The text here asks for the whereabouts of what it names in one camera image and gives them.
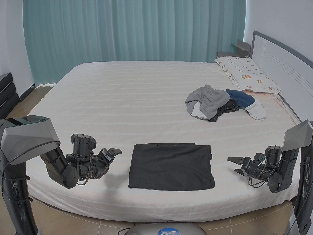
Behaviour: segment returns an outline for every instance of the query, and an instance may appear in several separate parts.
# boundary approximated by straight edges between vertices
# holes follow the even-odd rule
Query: blue sticker
[[[179,231],[174,228],[164,228],[157,235],[180,235]]]

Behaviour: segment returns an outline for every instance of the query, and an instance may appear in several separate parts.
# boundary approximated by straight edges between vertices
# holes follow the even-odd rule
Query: gray garment
[[[195,104],[199,101],[201,103],[200,111],[208,119],[211,119],[216,115],[217,109],[226,104],[229,99],[230,96],[226,91],[215,90],[206,84],[204,87],[191,92],[187,97],[185,104],[187,106],[187,112],[191,115]]]

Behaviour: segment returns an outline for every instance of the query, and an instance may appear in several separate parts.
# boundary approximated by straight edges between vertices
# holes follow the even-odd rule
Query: tiled floor
[[[13,109],[8,115],[8,118],[28,115],[50,89],[48,86],[35,89],[23,102],[19,103]],[[140,224],[84,217],[57,210],[36,200],[31,205],[35,221],[38,227],[41,228],[43,235],[116,235],[121,229]],[[266,209],[252,211],[222,220],[196,224],[208,235],[282,235],[284,234],[291,211],[291,201],[285,201],[281,205]],[[15,234],[13,224],[2,198],[0,198],[0,234]]]

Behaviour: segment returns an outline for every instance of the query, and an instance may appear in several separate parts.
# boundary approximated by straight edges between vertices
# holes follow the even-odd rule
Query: floral pillow
[[[225,71],[238,91],[278,94],[280,88],[250,57],[220,57],[214,60]]]

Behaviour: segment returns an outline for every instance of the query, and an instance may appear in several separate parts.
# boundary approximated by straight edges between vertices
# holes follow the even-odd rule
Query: white bed sheet
[[[299,165],[292,185],[273,194],[268,186],[248,186],[229,156],[263,153],[282,145],[297,124],[279,96],[256,94],[267,117],[257,121],[244,110],[223,114],[216,123],[187,113],[185,99],[211,85],[234,89],[215,63],[134,61],[86,63],[72,69],[31,111],[51,118],[64,154],[72,153],[73,133],[92,135],[101,148],[118,148],[109,172],[85,186],[66,189],[52,181],[37,157],[27,162],[29,192],[65,211],[119,221],[209,221],[261,209],[297,195]],[[128,173],[137,143],[197,143],[212,146],[215,188],[201,191],[129,189]]]

